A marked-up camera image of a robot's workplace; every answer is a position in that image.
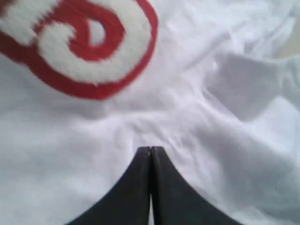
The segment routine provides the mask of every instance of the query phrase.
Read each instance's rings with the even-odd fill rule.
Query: white fabric
[[[0,55],[0,222],[61,225],[135,150],[162,145],[195,190],[245,225],[300,224],[300,56],[293,0],[151,0],[144,74],[104,101],[59,93]]]

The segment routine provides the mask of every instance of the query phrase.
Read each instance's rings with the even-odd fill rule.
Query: white cotton fabric
[[[1,224],[69,222],[144,145],[164,146],[187,182],[242,224],[300,224],[300,56],[271,59],[298,2],[151,3],[154,57],[107,101],[66,96],[0,55]]]

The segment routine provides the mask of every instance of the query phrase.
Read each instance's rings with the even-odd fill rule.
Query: red and white logo
[[[98,45],[90,20],[105,30]],[[147,0],[0,1],[0,52],[80,98],[105,99],[129,85],[150,61],[157,32]]]

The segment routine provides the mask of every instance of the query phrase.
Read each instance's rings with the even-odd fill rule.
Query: black plastic
[[[151,148],[151,156],[155,225],[240,225],[191,188],[163,148]]]
[[[68,225],[148,225],[150,148],[137,151],[111,191]]]

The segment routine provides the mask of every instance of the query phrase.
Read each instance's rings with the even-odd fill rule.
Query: red outline
[[[79,98],[106,99],[118,93],[136,79],[149,63],[155,48],[158,35],[158,18],[154,8],[147,0],[136,0],[145,12],[151,26],[152,39],[148,50],[141,58],[141,61],[124,79],[116,83],[100,85],[74,82],[67,77],[55,72],[39,56],[37,44],[31,47],[24,47],[15,42],[11,37],[0,32],[0,52],[17,62],[25,63],[31,71],[41,80],[53,88]],[[90,30],[87,16],[90,19],[100,21],[106,31],[106,38],[99,46],[92,46],[89,43]],[[69,23],[76,29],[76,39],[71,41],[70,49],[79,57],[94,61],[108,58],[124,38],[125,31],[118,18],[110,11],[96,6],[88,0],[64,0],[53,11],[48,18],[35,28],[39,33],[46,23],[61,21]]]

